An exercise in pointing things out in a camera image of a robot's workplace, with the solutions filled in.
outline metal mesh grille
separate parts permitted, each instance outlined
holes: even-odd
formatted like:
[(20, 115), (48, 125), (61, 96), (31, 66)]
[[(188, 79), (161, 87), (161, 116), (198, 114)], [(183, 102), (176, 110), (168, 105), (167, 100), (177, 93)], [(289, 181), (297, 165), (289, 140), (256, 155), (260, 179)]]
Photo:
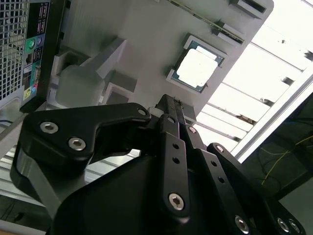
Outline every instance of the metal mesh grille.
[(0, 0), (0, 100), (21, 87), (28, 0)]

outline black cable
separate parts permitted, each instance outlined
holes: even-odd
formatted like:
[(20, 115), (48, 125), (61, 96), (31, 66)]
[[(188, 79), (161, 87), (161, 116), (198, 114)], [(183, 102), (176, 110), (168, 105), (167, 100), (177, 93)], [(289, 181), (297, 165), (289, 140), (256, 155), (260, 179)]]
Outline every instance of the black cable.
[(10, 121), (10, 120), (0, 120), (0, 122), (7, 122), (7, 123), (10, 123), (10, 124), (12, 124), (13, 122), (12, 121)]

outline screw head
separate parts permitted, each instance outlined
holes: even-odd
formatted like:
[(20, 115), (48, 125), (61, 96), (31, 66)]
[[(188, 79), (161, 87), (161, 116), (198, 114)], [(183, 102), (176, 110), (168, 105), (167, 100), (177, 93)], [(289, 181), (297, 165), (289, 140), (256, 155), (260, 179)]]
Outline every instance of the screw head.
[(54, 134), (59, 130), (59, 127), (53, 122), (45, 121), (40, 124), (40, 129), (45, 133)]
[(82, 151), (86, 148), (86, 143), (80, 138), (74, 137), (68, 141), (68, 145), (70, 148), (76, 151)]
[(144, 116), (147, 115), (146, 112), (143, 111), (142, 109), (138, 109), (138, 112), (139, 112), (141, 115), (144, 115)]
[(192, 126), (189, 126), (189, 130), (192, 132), (192, 133), (196, 133), (197, 132), (197, 130), (195, 129), (195, 128), (193, 128)]
[(235, 217), (235, 223), (243, 234), (249, 234), (249, 226), (240, 216)]
[(277, 219), (277, 223), (282, 228), (282, 230), (284, 230), (286, 233), (289, 233), (289, 228), (287, 224), (281, 218)]
[(171, 193), (168, 199), (175, 210), (181, 211), (184, 209), (184, 200), (178, 194)]
[(297, 233), (300, 233), (299, 227), (295, 224), (295, 222), (292, 219), (289, 220), (289, 223), (292, 226), (292, 228), (296, 230)]
[(220, 147), (219, 145), (217, 145), (216, 147), (221, 153), (224, 153), (224, 149), (222, 147)]

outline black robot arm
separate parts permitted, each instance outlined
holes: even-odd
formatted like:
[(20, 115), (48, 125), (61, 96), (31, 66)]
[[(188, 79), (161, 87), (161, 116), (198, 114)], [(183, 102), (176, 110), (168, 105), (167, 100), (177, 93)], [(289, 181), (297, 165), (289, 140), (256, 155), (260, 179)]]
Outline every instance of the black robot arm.
[[(24, 120), (11, 169), (42, 202), (50, 235), (305, 235), (220, 144), (207, 148), (164, 95), (155, 117), (138, 104), (36, 112)], [(88, 164), (141, 150), (86, 185)]]

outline usb port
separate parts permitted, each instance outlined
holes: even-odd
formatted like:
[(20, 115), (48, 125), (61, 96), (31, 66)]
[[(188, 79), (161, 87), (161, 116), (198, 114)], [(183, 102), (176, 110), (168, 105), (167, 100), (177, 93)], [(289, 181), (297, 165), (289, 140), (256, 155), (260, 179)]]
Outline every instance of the usb port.
[(37, 60), (40, 60), (41, 58), (41, 48), (38, 50), (38, 53), (37, 53)]
[(41, 22), (38, 22), (38, 26), (37, 26), (37, 33), (41, 32)]
[(40, 30), (41, 33), (44, 33), (45, 32), (45, 21), (42, 22), (41, 24), (41, 30)]
[(33, 62), (35, 62), (37, 60), (37, 51), (35, 50), (34, 51), (34, 59), (33, 59)]
[(43, 18), (46, 18), (47, 17), (47, 12), (48, 12), (48, 6), (45, 5), (43, 6), (44, 10), (43, 10)]
[(40, 11), (39, 11), (39, 18), (42, 18), (44, 14), (44, 6), (40, 7)]

